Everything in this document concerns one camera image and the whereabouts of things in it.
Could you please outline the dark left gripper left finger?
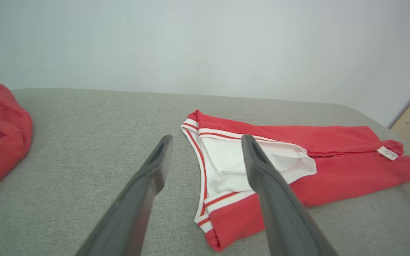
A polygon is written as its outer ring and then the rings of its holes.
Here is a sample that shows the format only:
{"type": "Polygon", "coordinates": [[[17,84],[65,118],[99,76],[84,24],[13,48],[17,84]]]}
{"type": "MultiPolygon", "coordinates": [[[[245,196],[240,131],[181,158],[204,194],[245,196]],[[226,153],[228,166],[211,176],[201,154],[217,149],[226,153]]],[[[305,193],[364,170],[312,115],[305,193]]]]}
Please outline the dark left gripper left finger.
{"type": "Polygon", "coordinates": [[[155,196],[164,188],[173,147],[165,135],[78,250],[78,256],[139,256],[155,196]]]}

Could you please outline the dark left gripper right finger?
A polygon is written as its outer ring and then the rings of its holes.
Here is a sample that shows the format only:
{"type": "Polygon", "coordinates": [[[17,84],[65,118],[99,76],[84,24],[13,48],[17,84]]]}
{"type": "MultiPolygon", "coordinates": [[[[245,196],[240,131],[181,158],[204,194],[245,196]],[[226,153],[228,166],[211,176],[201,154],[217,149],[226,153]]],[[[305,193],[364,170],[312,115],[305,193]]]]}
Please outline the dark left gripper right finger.
{"type": "Polygon", "coordinates": [[[241,138],[246,173],[257,193],[272,256],[336,256],[308,211],[255,138],[241,138]]]}

